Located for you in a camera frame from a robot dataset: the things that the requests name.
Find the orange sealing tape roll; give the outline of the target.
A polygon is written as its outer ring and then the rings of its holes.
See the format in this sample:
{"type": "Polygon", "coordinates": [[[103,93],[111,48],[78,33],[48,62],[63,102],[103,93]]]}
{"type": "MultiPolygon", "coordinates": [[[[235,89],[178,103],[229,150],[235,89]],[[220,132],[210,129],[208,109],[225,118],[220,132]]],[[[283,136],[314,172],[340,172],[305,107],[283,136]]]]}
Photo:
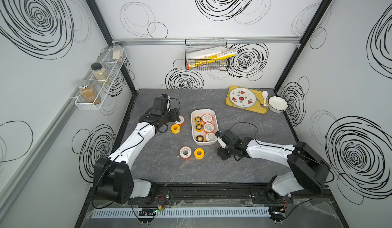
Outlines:
{"type": "Polygon", "coordinates": [[[212,116],[212,115],[210,115],[210,114],[204,114],[204,115],[202,116],[202,122],[203,122],[204,124],[212,123],[212,121],[213,121],[213,116],[212,116]]]}
{"type": "Polygon", "coordinates": [[[179,126],[183,126],[185,123],[185,119],[183,116],[179,116],[179,120],[175,122],[175,124],[179,125],[179,126]]]}
{"type": "Polygon", "coordinates": [[[204,132],[207,134],[207,133],[210,133],[210,132],[214,132],[214,130],[215,130],[215,127],[214,127],[214,125],[212,124],[212,123],[207,123],[207,124],[204,124],[204,132]]]}
{"type": "Polygon", "coordinates": [[[205,140],[207,142],[214,142],[214,141],[216,141],[215,133],[213,133],[213,132],[207,133],[206,137],[205,137],[205,140]]]}
{"type": "Polygon", "coordinates": [[[184,146],[180,149],[180,157],[184,160],[191,158],[192,149],[188,146],[184,146]]]}

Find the yellow black tape roll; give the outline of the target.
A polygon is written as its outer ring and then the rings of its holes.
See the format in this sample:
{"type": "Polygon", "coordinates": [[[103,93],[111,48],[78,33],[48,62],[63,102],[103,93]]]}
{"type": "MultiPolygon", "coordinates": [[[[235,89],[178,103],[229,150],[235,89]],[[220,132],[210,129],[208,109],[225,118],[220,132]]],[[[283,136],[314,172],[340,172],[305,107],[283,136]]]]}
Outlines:
{"type": "Polygon", "coordinates": [[[202,124],[203,123],[202,117],[201,116],[194,117],[194,123],[195,124],[202,124]]]}
{"type": "Polygon", "coordinates": [[[202,131],[204,130],[203,124],[201,124],[201,123],[196,124],[196,125],[195,125],[195,130],[196,130],[197,132],[202,132],[202,131]]]}
{"type": "Polygon", "coordinates": [[[196,141],[199,142],[199,143],[202,143],[202,142],[205,141],[205,137],[202,136],[202,135],[197,135],[196,136],[196,141]]]}

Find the white plastic storage box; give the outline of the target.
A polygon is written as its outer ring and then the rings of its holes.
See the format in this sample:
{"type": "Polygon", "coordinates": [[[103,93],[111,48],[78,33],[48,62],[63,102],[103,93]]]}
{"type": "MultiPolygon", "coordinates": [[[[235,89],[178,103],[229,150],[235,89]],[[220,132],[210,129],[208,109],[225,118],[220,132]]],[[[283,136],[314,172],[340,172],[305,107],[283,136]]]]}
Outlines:
{"type": "Polygon", "coordinates": [[[198,146],[213,145],[217,142],[215,133],[219,130],[216,114],[211,109],[199,109],[191,113],[192,137],[198,146]]]}

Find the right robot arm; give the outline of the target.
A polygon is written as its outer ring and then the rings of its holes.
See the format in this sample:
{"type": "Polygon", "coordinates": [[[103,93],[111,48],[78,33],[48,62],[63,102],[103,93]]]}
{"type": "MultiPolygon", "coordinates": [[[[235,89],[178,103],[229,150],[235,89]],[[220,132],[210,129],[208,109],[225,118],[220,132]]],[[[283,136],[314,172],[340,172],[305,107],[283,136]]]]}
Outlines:
{"type": "Polygon", "coordinates": [[[322,193],[331,167],[305,142],[279,145],[250,137],[240,139],[231,130],[218,131],[215,136],[220,144],[217,154],[223,161],[230,157],[236,161],[243,158],[264,159],[290,169],[287,174],[272,177],[267,187],[267,192],[272,195],[283,197],[301,190],[322,193]]]}

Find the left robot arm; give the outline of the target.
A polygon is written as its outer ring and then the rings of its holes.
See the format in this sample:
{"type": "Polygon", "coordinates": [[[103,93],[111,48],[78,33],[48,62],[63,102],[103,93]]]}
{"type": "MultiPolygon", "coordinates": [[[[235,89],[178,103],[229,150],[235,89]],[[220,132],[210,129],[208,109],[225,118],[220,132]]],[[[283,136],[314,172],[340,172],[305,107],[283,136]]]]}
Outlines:
{"type": "Polygon", "coordinates": [[[133,163],[161,127],[180,120],[178,108],[166,109],[161,115],[154,115],[153,112],[153,109],[149,109],[140,117],[135,130],[114,153],[96,161],[93,189],[96,197],[125,204],[131,198],[150,195],[152,183],[133,178],[133,163]]]}

